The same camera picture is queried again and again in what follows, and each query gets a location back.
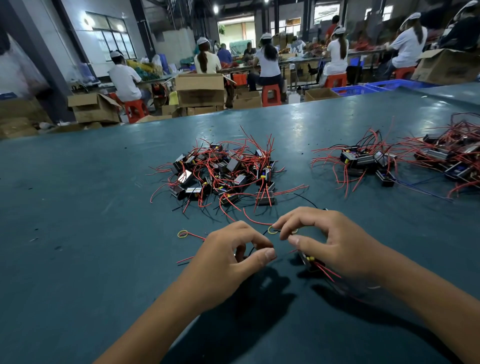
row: person in blue shirt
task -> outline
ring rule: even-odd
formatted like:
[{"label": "person in blue shirt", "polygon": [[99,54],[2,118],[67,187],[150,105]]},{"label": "person in blue shirt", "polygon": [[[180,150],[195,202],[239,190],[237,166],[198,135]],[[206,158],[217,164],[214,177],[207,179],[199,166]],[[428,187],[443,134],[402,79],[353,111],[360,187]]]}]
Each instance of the person in blue shirt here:
[{"label": "person in blue shirt", "polygon": [[225,62],[228,64],[233,62],[232,55],[230,51],[227,49],[227,46],[225,45],[225,43],[222,43],[216,55],[218,56],[218,59],[220,60],[220,62]]}]

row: fingernail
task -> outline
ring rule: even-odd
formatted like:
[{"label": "fingernail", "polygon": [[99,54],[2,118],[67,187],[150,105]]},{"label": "fingernail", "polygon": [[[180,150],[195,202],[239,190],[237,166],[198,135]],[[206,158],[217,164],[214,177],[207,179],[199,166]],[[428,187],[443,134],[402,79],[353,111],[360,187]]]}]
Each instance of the fingernail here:
[{"label": "fingernail", "polygon": [[268,261],[274,260],[276,258],[275,249],[274,248],[266,248],[265,249],[265,256],[267,257]]},{"label": "fingernail", "polygon": [[294,246],[298,246],[299,245],[299,237],[298,236],[295,236],[295,235],[290,235],[288,237],[288,242]]}]

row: hand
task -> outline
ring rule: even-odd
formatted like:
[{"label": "hand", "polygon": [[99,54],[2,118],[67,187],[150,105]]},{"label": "hand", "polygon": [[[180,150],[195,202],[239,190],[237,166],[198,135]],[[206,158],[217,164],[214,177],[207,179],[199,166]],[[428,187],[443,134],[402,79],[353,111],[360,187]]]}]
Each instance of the hand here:
[{"label": "hand", "polygon": [[[243,259],[249,242],[257,251]],[[176,285],[188,293],[200,314],[224,302],[244,280],[275,258],[273,244],[265,236],[237,221],[207,236]]]},{"label": "hand", "polygon": [[[293,230],[302,226],[319,228],[327,236],[326,244],[306,236],[291,235]],[[337,211],[298,207],[279,218],[273,228],[281,229],[280,240],[288,239],[305,254],[351,277],[369,277],[373,273],[375,259],[387,249]]]}]

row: person in red shirt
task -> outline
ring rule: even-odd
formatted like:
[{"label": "person in red shirt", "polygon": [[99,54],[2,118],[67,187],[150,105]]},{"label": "person in red shirt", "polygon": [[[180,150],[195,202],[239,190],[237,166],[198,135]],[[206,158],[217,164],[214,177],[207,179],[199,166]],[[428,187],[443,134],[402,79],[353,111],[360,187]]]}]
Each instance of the person in red shirt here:
[{"label": "person in red shirt", "polygon": [[337,27],[339,21],[340,21],[340,17],[339,17],[338,15],[335,15],[335,16],[332,18],[332,25],[328,27],[327,33],[326,33],[326,36],[325,36],[325,43],[326,43],[327,45],[328,45],[328,43],[329,43],[329,41],[330,41],[330,38],[332,37],[333,31],[334,31],[335,28]]}]

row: ponytail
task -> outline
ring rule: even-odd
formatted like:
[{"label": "ponytail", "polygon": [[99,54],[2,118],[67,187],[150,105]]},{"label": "ponytail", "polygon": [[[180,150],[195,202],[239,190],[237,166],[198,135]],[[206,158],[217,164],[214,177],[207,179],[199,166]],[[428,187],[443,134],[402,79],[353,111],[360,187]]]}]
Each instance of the ponytail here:
[{"label": "ponytail", "polygon": [[347,56],[347,40],[344,38],[343,34],[337,35],[338,42],[340,43],[340,59],[344,60]]},{"label": "ponytail", "polygon": [[417,40],[419,41],[419,44],[422,44],[423,42],[423,29],[420,23],[420,19],[415,19],[412,21],[412,27],[413,31],[415,32],[415,35],[417,36]]},{"label": "ponytail", "polygon": [[276,61],[278,58],[278,52],[276,51],[276,48],[272,45],[272,40],[270,38],[262,39],[260,43],[264,48],[265,58],[269,61]]},{"label": "ponytail", "polygon": [[210,45],[208,42],[202,43],[198,46],[198,50],[200,53],[197,56],[198,63],[200,63],[200,69],[202,70],[203,73],[207,73],[207,52],[210,49]]}]

